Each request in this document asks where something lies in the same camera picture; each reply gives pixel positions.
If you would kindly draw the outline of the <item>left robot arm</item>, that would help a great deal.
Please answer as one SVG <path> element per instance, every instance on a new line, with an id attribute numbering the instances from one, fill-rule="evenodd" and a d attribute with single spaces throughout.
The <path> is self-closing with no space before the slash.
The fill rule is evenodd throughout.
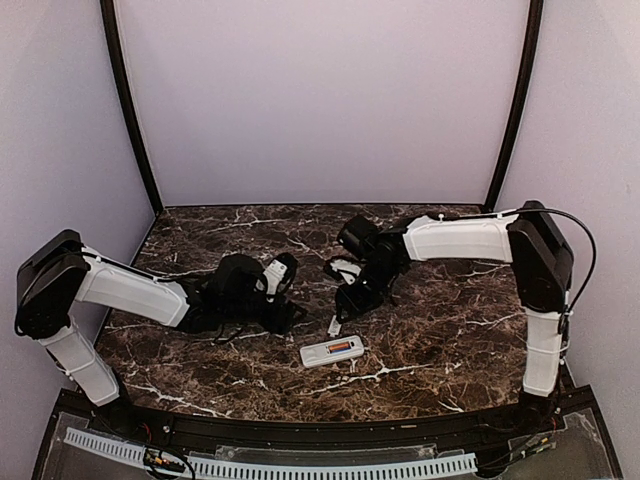
<path id="1" fill-rule="evenodd" d="M 211 273 L 160 277 L 101 255 L 66 229 L 19 267 L 14 331 L 42 345 L 89 401 L 103 407 L 103 421 L 131 436 L 141 427 L 140 412 L 122 399 L 124 388 L 78 330 L 71 307 L 102 305 L 188 334 L 256 323 L 284 335 L 307 314 L 287 297 L 297 269 L 289 253 L 268 265 L 230 254 Z"/>

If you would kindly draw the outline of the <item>orange battery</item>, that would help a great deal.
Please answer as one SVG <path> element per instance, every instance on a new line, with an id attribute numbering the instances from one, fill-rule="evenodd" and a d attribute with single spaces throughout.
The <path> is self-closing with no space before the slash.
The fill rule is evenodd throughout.
<path id="1" fill-rule="evenodd" d="M 331 345 L 329 345 L 329 346 L 328 346 L 328 350 L 329 350 L 329 348 L 331 348 L 331 347 L 336 348 L 337 346 L 340 346 L 340 347 L 342 347 L 342 346 L 349 346 L 349 347 L 352 347 L 350 342 L 341 342 L 341 343 L 336 343 L 336 344 L 331 344 Z"/>

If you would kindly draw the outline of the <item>white remote control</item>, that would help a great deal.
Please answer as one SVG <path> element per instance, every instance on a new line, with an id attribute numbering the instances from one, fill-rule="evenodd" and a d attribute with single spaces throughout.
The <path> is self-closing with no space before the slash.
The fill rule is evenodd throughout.
<path id="1" fill-rule="evenodd" d="M 364 351 L 361 338 L 354 335 L 304 346 L 299 353 L 305 368 L 315 368 L 358 358 Z"/>

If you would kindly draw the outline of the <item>white battery cover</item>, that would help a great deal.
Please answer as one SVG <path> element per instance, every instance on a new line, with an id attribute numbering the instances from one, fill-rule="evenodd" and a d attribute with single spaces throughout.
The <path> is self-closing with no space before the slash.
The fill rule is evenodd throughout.
<path id="1" fill-rule="evenodd" d="M 327 334 L 331 338 L 336 338 L 341 332 L 341 327 L 341 323 L 337 320 L 336 317 L 333 317 L 327 329 Z"/>

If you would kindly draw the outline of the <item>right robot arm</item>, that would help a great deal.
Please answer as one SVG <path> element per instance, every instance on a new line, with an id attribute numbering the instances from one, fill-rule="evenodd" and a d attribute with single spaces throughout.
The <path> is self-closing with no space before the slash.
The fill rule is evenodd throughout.
<path id="1" fill-rule="evenodd" d="M 352 283 L 338 288 L 336 319 L 346 323 L 378 308 L 413 263 L 464 259 L 509 265 L 527 317 L 522 389 L 531 395 L 511 410 L 510 424 L 517 432 L 530 434 L 549 416 L 542 397 L 555 389 L 569 344 L 570 317 L 584 292 L 572 287 L 574 253 L 554 221 L 558 216 L 584 225 L 539 201 L 502 212 L 413 217 L 388 229 L 356 215 L 343 225 L 337 241 L 362 268 Z"/>

